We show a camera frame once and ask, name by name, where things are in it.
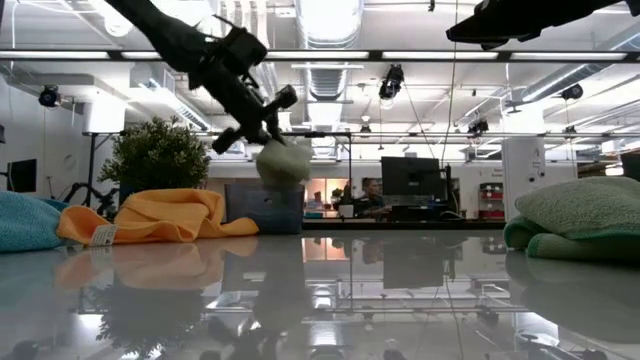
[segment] light fixture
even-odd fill
[[[106,51],[0,51],[0,59],[69,59],[100,60],[109,59]]]
[[[104,28],[113,37],[126,36],[133,24],[104,0],[89,0],[89,4],[104,18]]]
[[[335,51],[335,50],[300,50],[300,51],[269,51],[266,60],[282,60],[282,59],[305,59],[312,61],[332,60],[336,61],[344,59],[366,59],[369,57],[368,51]]]
[[[621,167],[607,168],[605,169],[604,173],[607,176],[622,176],[624,175],[624,169]]]
[[[483,51],[385,51],[383,59],[394,60],[493,60],[497,52]]]
[[[516,52],[513,60],[622,60],[627,54],[617,52]]]
[[[357,64],[291,64],[295,70],[362,70],[364,65]]]
[[[122,57],[132,60],[161,60],[160,54],[155,51],[123,51]]]

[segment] ceiling duct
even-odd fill
[[[640,23],[637,23],[618,35],[603,42],[596,49],[598,51],[630,51],[640,50]],[[613,64],[583,64],[567,65],[558,71],[546,76],[544,79],[529,86],[513,89],[512,100],[505,101],[507,105],[518,106],[525,103],[540,101],[551,95],[558,94],[572,85],[593,76]],[[500,98],[506,99],[509,89],[501,89],[491,95],[478,106],[469,110],[459,121],[469,118],[474,113],[486,114],[493,109],[501,107]]]
[[[637,52],[640,50],[640,23],[637,23],[598,46],[596,51]],[[532,103],[558,94],[613,64],[567,65],[520,92],[514,93],[512,105]]]
[[[295,5],[303,48],[341,50],[356,46],[364,0],[296,0]],[[317,100],[307,104],[307,116],[314,130],[318,125],[337,127],[343,104],[330,101],[344,96],[348,76],[347,69],[305,70],[307,95]],[[335,140],[332,139],[331,143],[335,145]],[[330,151],[327,139],[313,139],[312,144],[323,147],[314,149],[316,155],[335,155],[335,148]]]

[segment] label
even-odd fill
[[[89,246],[111,246],[116,237],[118,225],[100,225],[93,232]]]

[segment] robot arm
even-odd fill
[[[284,144],[278,129],[278,110],[290,107],[298,98],[293,87],[287,85],[273,102],[264,104],[257,83],[249,75],[249,69],[267,55],[255,36],[233,26],[224,38],[213,38],[164,14],[150,0],[105,1],[149,39],[170,67],[188,74],[191,90],[203,86],[238,121],[238,130],[229,128],[214,141],[213,149],[218,154],[242,137],[262,145],[270,139]],[[263,130],[263,121],[268,133]]]

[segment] computer monitor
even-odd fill
[[[640,181],[640,154],[622,154],[620,160],[624,176]]]
[[[18,193],[36,192],[37,169],[36,159],[7,164],[7,190]]]
[[[446,197],[438,159],[383,157],[382,184],[384,195]]]

